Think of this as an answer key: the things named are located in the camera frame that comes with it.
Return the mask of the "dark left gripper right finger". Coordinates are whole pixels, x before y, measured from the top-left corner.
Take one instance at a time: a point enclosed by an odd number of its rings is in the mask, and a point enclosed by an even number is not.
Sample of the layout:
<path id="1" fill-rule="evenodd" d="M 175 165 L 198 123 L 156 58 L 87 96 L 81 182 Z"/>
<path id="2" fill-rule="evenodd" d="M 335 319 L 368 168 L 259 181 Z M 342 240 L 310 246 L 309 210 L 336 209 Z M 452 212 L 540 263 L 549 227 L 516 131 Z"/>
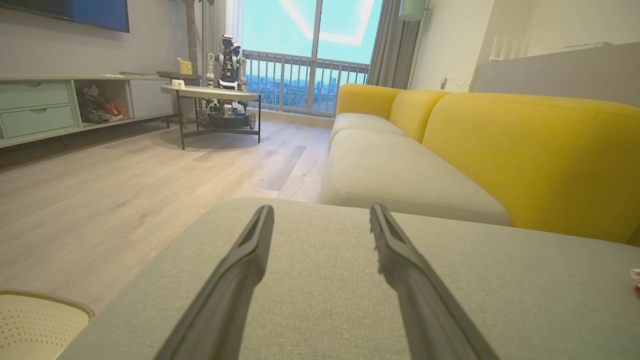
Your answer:
<path id="1" fill-rule="evenodd" d="M 381 203 L 369 210 L 378 273 L 397 294 L 414 360 L 496 360 L 498 354 Z"/>

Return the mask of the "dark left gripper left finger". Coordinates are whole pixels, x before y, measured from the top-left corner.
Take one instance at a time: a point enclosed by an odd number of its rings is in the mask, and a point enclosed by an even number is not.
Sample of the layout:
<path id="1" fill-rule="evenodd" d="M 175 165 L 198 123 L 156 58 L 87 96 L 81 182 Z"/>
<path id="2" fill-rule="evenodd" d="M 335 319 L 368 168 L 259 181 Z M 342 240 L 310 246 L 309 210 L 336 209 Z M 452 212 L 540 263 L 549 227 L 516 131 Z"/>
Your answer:
<path id="1" fill-rule="evenodd" d="M 268 265 L 275 212 L 259 207 L 155 355 L 157 360 L 237 360 L 250 302 Z"/>

